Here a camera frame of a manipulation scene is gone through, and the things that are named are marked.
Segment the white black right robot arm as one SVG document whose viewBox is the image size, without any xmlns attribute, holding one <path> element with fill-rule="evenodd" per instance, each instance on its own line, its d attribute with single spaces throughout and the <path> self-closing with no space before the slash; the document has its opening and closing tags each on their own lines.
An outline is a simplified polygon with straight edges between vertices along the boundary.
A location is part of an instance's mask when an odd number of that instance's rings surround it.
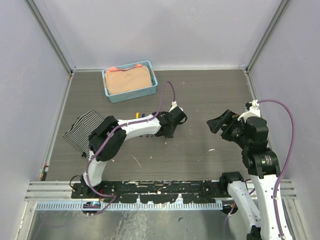
<svg viewBox="0 0 320 240">
<path fill-rule="evenodd" d="M 223 140 L 241 148 L 242 162 L 254 185 L 254 202 L 239 172 L 224 172 L 220 192 L 232 197 L 247 228 L 248 240 L 291 240 L 283 208 L 280 185 L 281 170 L 277 155 L 268 147 L 267 121 L 259 110 L 238 115 L 226 110 L 221 116 L 207 122 L 210 131 L 222 131 Z"/>
</svg>

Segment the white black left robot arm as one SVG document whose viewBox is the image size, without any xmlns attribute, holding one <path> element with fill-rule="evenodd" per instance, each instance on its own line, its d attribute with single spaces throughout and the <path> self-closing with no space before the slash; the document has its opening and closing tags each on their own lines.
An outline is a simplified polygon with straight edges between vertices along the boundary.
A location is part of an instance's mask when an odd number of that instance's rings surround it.
<svg viewBox="0 0 320 240">
<path fill-rule="evenodd" d="M 107 162 L 117 155 L 125 141 L 142 135 L 172 138 L 177 126 L 187 119 L 183 109 L 175 103 L 169 111 L 153 112 L 142 118 L 121 120 L 113 115 L 106 117 L 89 135 L 88 164 L 80 183 L 72 187 L 73 198 L 108 197 L 108 193 L 101 192 L 102 175 Z"/>
</svg>

